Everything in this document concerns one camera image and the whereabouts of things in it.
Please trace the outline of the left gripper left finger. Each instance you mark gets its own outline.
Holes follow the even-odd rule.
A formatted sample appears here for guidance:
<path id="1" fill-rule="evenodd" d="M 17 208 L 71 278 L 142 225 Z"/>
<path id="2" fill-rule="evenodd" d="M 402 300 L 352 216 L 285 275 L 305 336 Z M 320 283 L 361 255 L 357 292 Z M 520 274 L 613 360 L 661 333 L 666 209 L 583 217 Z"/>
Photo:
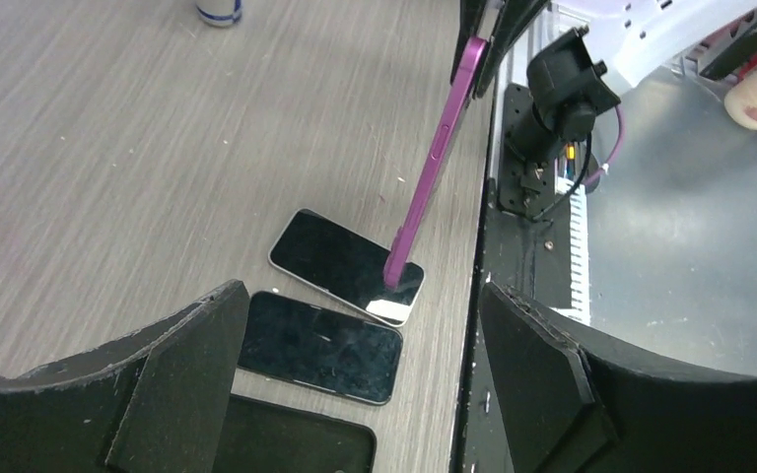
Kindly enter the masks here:
<path id="1" fill-rule="evenodd" d="M 231 280 L 138 331 L 0 377 L 0 472 L 208 472 L 247 321 Z"/>

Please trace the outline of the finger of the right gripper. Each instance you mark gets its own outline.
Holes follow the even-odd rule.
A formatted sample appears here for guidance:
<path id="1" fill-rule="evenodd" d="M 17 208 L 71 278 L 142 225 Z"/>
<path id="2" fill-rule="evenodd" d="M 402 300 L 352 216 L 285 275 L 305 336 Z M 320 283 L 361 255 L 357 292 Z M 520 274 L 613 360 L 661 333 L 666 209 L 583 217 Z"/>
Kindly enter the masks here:
<path id="1" fill-rule="evenodd" d="M 459 1 L 459 49 L 463 49 L 469 39 L 479 33 L 487 9 L 488 0 Z"/>
<path id="2" fill-rule="evenodd" d="M 497 76 L 499 67 L 516 41 L 535 18 L 548 7 L 550 0 L 502 1 L 495 25 L 486 40 L 483 55 L 478 61 L 472 96 L 482 98 Z"/>

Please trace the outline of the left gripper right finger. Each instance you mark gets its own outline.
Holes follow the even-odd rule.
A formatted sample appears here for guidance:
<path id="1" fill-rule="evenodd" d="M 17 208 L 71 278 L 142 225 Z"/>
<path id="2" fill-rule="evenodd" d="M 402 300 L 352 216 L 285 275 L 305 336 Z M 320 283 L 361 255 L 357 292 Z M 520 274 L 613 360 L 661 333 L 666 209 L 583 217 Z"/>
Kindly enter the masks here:
<path id="1" fill-rule="evenodd" d="M 642 349 L 486 284 L 479 316 L 517 472 L 757 472 L 757 377 Z"/>

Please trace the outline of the purple phone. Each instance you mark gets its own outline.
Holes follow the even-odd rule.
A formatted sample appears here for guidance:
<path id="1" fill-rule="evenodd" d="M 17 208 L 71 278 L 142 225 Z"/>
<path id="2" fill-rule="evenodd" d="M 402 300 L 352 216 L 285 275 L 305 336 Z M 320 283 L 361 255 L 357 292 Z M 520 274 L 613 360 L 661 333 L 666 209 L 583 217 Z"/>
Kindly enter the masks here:
<path id="1" fill-rule="evenodd" d="M 441 169 L 445 163 L 455 134 L 460 127 L 470 102 L 470 94 L 475 73 L 487 48 L 487 41 L 472 36 L 463 52 L 438 122 L 426 161 L 423 165 L 403 225 L 397 231 L 390 254 L 383 268 L 383 280 L 395 289 L 404 272 L 419 227 L 428 209 L 431 194 L 438 184 Z"/>

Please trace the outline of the black phone case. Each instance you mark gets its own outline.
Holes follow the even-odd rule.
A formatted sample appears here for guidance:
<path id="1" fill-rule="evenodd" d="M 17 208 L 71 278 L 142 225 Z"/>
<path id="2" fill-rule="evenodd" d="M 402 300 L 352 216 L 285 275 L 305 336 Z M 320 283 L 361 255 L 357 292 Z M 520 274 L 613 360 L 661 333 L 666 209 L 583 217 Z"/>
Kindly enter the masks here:
<path id="1" fill-rule="evenodd" d="M 232 395 L 215 472 L 367 473 L 377 448 L 366 426 Z"/>

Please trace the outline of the black phone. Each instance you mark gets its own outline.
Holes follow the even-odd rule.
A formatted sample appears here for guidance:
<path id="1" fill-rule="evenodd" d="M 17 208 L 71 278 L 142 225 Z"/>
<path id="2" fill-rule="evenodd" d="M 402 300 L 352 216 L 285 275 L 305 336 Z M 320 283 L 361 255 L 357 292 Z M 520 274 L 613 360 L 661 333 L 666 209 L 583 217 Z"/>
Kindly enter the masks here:
<path id="1" fill-rule="evenodd" d="M 409 319 L 425 280 L 413 262 L 398 285 L 384 283 L 389 250 L 310 209 L 291 218 L 269 252 L 270 263 L 305 284 L 391 327 Z"/>

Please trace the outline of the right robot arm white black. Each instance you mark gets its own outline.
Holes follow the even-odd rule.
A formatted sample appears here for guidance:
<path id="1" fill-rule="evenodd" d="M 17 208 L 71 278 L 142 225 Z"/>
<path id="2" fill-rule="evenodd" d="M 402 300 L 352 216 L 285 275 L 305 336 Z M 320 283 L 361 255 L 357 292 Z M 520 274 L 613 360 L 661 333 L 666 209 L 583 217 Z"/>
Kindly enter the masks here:
<path id="1" fill-rule="evenodd" d="M 486 94 L 499 67 L 546 1 L 505 1 L 495 25 L 479 36 L 488 4 L 462 1 L 451 88 L 437 140 L 447 144 L 468 103 Z M 595 119 L 658 66 L 757 9 L 757 1 L 569 1 L 588 15 L 535 53 L 526 66 L 532 106 L 514 140 L 528 161 L 545 163 L 589 137 Z"/>

